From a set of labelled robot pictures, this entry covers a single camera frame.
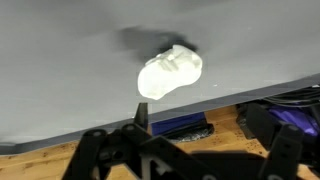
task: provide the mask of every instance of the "black mechanical part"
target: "black mechanical part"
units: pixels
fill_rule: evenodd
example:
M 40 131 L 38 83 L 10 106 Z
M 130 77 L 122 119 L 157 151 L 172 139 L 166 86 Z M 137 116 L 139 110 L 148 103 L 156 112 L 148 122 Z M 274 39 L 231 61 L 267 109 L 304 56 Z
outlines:
M 135 123 L 121 130 L 109 135 L 104 130 L 85 133 L 63 179 L 105 179 L 117 164 L 127 165 L 137 179 L 296 179 L 303 133 L 295 126 L 277 127 L 267 159 L 245 152 L 186 154 L 163 137 L 146 132 L 145 108 L 140 104 Z

